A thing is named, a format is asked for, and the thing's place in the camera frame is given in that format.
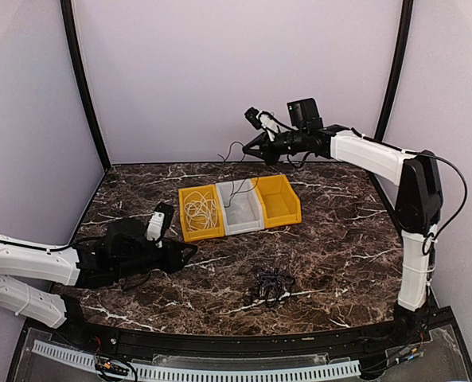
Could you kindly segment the white bin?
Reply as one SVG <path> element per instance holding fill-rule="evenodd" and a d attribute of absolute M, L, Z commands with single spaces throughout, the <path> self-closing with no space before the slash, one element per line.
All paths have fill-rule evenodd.
<path fill-rule="evenodd" d="M 215 184 L 226 236 L 264 229 L 263 209 L 252 179 Z"/>

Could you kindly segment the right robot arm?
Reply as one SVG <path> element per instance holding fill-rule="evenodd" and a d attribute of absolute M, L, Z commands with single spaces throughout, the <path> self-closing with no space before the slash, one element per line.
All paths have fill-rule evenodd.
<path fill-rule="evenodd" d="M 397 186 L 392 216 L 403 244 L 402 279 L 393 322 L 387 338 L 404 345 L 416 335 L 428 312 L 435 245 L 445 226 L 440 224 L 443 189 L 438 164 L 441 157 L 428 150 L 406 150 L 379 142 L 353 127 L 324 125 L 314 99 L 287 105 L 291 123 L 285 125 L 268 111 L 248 108 L 245 119 L 260 134 L 243 152 L 273 166 L 282 156 L 314 155 L 347 162 Z"/>

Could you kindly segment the yellow bin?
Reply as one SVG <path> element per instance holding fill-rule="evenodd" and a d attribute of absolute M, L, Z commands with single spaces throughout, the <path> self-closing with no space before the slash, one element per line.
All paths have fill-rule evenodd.
<path fill-rule="evenodd" d="M 178 190 L 181 229 L 185 242 L 224 236 L 224 223 L 215 185 Z"/>
<path fill-rule="evenodd" d="M 252 183 L 262 206 L 265 228 L 302 222 L 300 200 L 286 175 L 254 177 Z"/>

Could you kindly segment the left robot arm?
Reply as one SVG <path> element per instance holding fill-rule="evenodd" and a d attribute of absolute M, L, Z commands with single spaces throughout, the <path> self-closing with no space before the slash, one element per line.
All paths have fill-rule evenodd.
<path fill-rule="evenodd" d="M 40 279 L 78 289 L 109 287 L 121 279 L 154 269 L 180 271 L 197 246 L 168 239 L 168 219 L 156 212 L 148 224 L 135 218 L 110 223 L 102 236 L 74 244 L 45 245 L 14 240 L 0 233 L 0 307 L 57 329 L 76 347 L 93 340 L 93 330 L 81 320 L 79 304 L 38 290 L 23 279 Z"/>

